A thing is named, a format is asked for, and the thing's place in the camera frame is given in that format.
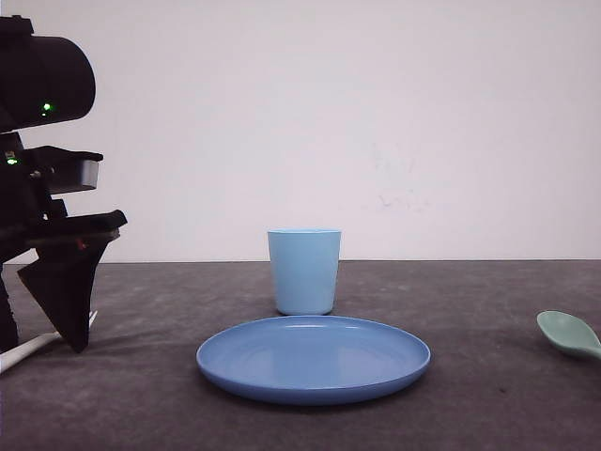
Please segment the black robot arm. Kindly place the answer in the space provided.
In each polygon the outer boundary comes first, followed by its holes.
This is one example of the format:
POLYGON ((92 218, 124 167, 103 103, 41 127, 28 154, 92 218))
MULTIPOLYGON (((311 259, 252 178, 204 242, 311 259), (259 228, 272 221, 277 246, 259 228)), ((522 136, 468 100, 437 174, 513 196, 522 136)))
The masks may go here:
POLYGON ((22 16, 2 18, 1 260, 36 251, 18 275, 76 352, 88 345, 100 258, 127 219, 121 210, 71 216, 60 197, 96 188, 101 154, 25 148, 19 131, 80 119, 95 95, 92 67, 74 42, 37 36, 22 16))

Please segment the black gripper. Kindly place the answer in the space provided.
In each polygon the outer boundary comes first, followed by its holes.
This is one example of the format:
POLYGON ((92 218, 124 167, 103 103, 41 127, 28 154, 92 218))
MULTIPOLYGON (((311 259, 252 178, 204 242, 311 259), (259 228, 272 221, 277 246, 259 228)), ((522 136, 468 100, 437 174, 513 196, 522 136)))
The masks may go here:
POLYGON ((96 269, 119 228, 121 210, 70 216, 62 194, 50 194, 17 133, 1 135, 1 260, 35 249, 19 278, 56 331, 77 353, 89 341, 96 269))

